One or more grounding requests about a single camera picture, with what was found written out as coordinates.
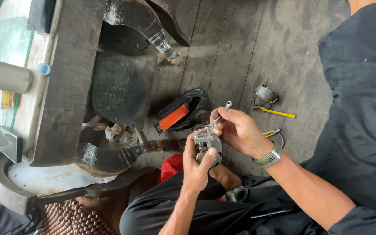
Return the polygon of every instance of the person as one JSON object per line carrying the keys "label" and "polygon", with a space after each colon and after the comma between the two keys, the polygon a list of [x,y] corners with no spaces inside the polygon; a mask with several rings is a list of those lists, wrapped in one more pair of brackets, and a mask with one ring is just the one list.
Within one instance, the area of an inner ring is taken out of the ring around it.
{"label": "person", "polygon": [[[240,180],[222,165],[207,174],[216,150],[198,165],[190,135],[183,171],[128,206],[121,234],[376,234],[376,0],[349,1],[352,16],[318,43],[333,104],[313,157],[299,165],[282,152],[265,168],[292,211],[252,219],[265,200],[215,200]],[[271,152],[250,116],[220,107],[210,121],[217,115],[213,131],[229,146],[254,159]]]}

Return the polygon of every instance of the black pants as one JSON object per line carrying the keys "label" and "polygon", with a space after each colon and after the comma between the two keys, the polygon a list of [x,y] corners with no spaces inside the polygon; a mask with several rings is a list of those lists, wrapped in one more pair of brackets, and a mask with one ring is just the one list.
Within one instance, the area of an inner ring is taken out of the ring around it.
{"label": "black pants", "polygon": [[[376,4],[359,10],[322,38],[319,52],[334,100],[314,156],[304,167],[342,190],[357,206],[376,210]],[[121,233],[157,234],[175,207],[182,179],[179,172],[129,205],[120,222]],[[320,232],[320,226],[297,210],[251,220],[260,204],[214,200],[223,194],[223,186],[209,177],[196,202],[191,234]],[[279,199],[291,200],[285,192]]]}

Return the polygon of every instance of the green watch strap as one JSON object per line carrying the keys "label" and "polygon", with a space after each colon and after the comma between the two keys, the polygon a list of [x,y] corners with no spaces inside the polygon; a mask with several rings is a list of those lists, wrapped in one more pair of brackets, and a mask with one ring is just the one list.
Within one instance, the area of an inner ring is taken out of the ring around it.
{"label": "green watch strap", "polygon": [[274,143],[274,148],[272,148],[272,150],[267,155],[265,155],[265,157],[261,159],[252,158],[252,161],[255,164],[257,164],[259,167],[268,168],[274,165],[281,158],[281,152],[282,152],[281,147],[279,147],[277,143],[275,142],[273,143]]}

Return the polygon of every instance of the wooden floor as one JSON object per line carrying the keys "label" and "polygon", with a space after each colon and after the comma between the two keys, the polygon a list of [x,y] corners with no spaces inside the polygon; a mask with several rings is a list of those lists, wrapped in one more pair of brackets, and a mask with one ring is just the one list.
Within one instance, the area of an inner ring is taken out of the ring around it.
{"label": "wooden floor", "polygon": [[[182,47],[178,66],[162,62],[153,81],[144,132],[162,140],[166,150],[142,156],[135,167],[161,168],[164,159],[182,153],[177,141],[191,131],[158,135],[157,111],[180,94],[201,87],[213,108],[232,101],[234,109],[251,115],[263,129],[279,128],[284,151],[301,162],[312,156],[332,103],[324,80],[317,41],[350,16],[346,0],[182,0],[177,11],[181,29],[191,38]],[[149,48],[146,53],[156,53]],[[280,99],[273,110],[295,119],[257,113],[250,98],[261,83]],[[264,175],[250,157],[224,146],[223,164],[238,175]]]}

